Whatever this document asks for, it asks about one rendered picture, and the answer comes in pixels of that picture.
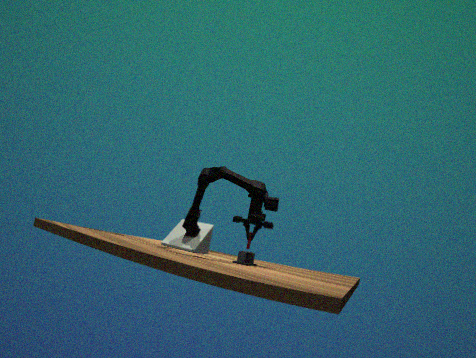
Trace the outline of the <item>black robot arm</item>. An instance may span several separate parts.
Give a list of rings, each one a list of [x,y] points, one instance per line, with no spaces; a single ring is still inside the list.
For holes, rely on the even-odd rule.
[[[263,182],[257,180],[247,179],[229,169],[227,167],[211,167],[203,168],[199,177],[198,177],[198,188],[190,207],[190,211],[185,218],[183,223],[183,228],[186,229],[186,235],[190,237],[197,237],[200,232],[200,228],[197,225],[197,221],[200,217],[202,210],[199,210],[201,200],[203,198],[205,189],[209,185],[218,179],[226,179],[248,191],[248,197],[251,198],[250,207],[257,207],[262,209],[264,203],[265,210],[269,211],[278,211],[279,198],[269,197],[266,190],[266,186]],[[266,214],[257,212],[251,212],[250,222],[255,222],[260,224],[260,222],[265,222]]]

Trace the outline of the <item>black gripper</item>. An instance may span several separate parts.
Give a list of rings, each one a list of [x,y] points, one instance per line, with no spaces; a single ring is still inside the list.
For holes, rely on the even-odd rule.
[[[261,208],[257,208],[257,207],[250,207],[249,208],[249,213],[248,213],[248,219],[242,219],[242,217],[240,216],[234,216],[233,217],[233,222],[236,222],[236,223],[244,223],[243,226],[245,226],[245,230],[246,230],[246,234],[247,234],[247,240],[249,239],[249,229],[250,229],[250,225],[249,224],[252,224],[252,225],[256,225],[256,227],[254,227],[254,231],[252,233],[252,238],[251,238],[251,241],[253,240],[256,232],[259,230],[259,229],[262,229],[262,227],[264,228],[273,228],[274,224],[273,223],[270,223],[270,222],[260,222],[260,224],[258,223],[255,223],[255,222],[250,222],[250,214],[251,212],[257,212],[257,213],[260,213],[260,211],[262,211]]]

